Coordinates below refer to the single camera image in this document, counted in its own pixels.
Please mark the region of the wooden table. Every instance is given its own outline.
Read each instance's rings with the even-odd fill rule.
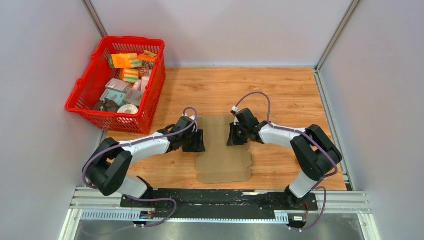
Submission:
[[[175,124],[188,106],[196,108],[200,116],[229,115],[244,95],[254,91],[270,97],[272,122],[294,128],[316,124],[330,136],[310,68],[167,68],[150,133]],[[250,108],[260,122],[266,120],[268,103],[262,95],[249,96],[239,108]],[[108,137],[128,141],[143,135],[109,132]],[[194,153],[181,150],[141,160],[128,173],[143,177],[154,188],[284,190],[301,170],[291,149],[250,143],[250,150],[253,174],[245,182],[204,184],[196,178]],[[346,190],[341,171],[321,185],[328,190]]]

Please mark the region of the cardboard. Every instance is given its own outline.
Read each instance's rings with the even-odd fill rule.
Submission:
[[[205,184],[243,182],[252,175],[252,154],[249,145],[227,146],[229,124],[234,116],[200,117],[206,152],[194,158],[197,179]]]

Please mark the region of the plastic basket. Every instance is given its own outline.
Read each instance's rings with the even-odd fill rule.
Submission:
[[[91,57],[82,78],[75,85],[66,109],[79,114],[97,127],[108,131],[148,134],[165,83],[165,43],[159,39],[134,36],[106,36]],[[112,78],[119,78],[119,68],[110,68],[108,55],[138,53],[144,50],[157,54],[150,81],[146,87],[137,114],[93,111],[105,91],[105,85]]]

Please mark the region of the black mounting plate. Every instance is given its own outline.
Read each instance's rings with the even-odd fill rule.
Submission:
[[[169,189],[153,190],[152,198],[172,198],[177,202],[173,218],[187,219],[275,219],[274,211],[306,210],[305,203],[292,209],[284,203],[284,192],[260,192],[254,190],[221,189]],[[310,211],[318,210],[315,194],[309,193],[305,198]],[[154,215],[164,218],[174,207],[171,201],[139,202],[123,196],[122,208],[157,208]]]

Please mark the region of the white tape roll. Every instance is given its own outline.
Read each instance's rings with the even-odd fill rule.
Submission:
[[[123,105],[118,110],[119,114],[136,114],[138,112],[139,108],[132,104]]]

